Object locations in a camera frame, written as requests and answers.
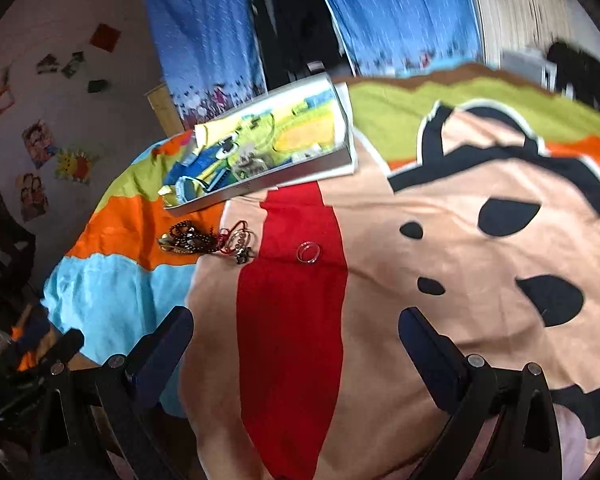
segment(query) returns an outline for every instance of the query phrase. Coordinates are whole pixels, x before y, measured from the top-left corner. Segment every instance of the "blue cloth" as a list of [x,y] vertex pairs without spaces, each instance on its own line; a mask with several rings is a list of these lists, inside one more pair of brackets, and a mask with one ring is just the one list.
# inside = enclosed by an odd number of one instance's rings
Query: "blue cloth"
[[144,0],[162,74],[185,124],[265,91],[248,0]]
[[357,75],[408,76],[480,54],[472,0],[327,0]]
[[[42,303],[60,332],[82,331],[81,352],[101,365],[113,354],[127,355],[175,305],[184,304],[195,269],[195,265],[160,265],[148,271],[120,254],[96,253],[86,259],[65,256],[46,280]],[[167,413],[185,416],[178,400],[177,375],[178,369],[160,403]]]

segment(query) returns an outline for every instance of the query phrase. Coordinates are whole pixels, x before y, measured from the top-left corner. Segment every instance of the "red stripe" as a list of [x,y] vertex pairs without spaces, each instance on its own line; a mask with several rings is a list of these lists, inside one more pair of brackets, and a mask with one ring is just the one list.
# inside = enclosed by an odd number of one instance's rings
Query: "red stripe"
[[[347,263],[315,182],[269,191],[258,257],[238,278],[242,421],[274,478],[311,480],[338,398]],[[312,265],[298,246],[322,249]]]

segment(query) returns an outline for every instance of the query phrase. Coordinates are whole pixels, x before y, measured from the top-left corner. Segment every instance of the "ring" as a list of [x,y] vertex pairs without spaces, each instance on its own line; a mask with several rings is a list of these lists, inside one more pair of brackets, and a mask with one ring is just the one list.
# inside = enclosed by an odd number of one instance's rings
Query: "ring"
[[[304,254],[311,248],[315,248],[315,255],[313,258],[311,258],[310,260],[305,260],[303,258]],[[304,242],[302,244],[299,245],[298,250],[296,251],[296,258],[298,258],[298,261],[304,264],[314,264],[315,262],[318,261],[318,258],[320,257],[320,253],[322,252],[320,245],[318,245],[315,242]]]

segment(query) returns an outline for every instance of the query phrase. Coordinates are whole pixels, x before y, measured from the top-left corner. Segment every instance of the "cartoon character print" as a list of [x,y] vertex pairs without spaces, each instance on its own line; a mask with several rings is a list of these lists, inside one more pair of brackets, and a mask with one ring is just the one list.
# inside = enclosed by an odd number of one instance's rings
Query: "cartoon character print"
[[399,227],[421,255],[418,306],[464,353],[539,362],[554,402],[599,436],[600,169],[552,157],[515,110],[476,100],[436,103],[417,162],[388,181],[432,206]]

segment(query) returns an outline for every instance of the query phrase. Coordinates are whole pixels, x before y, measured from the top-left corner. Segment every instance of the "bedsheet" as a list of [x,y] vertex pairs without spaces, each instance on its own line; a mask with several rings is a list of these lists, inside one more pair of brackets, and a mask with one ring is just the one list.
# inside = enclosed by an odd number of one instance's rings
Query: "bedsheet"
[[355,75],[405,77],[480,56],[472,0],[326,0]]
[[[180,400],[210,480],[385,478],[440,434],[397,333],[538,362],[600,448],[600,114],[477,65],[351,82],[351,176],[227,203],[257,257],[202,256]],[[300,244],[322,252],[298,262]]]
[[[46,280],[42,303],[50,321],[63,333],[80,329],[82,353],[97,364],[128,354],[175,305],[184,304],[198,258],[158,248],[156,239],[176,223],[158,190],[191,135],[183,132],[139,155],[109,186],[78,241]],[[222,204],[186,218],[210,230],[218,228],[221,213]],[[175,379],[160,400],[168,413],[184,416]]]
[[265,91],[248,0],[144,0],[162,75],[192,128]]

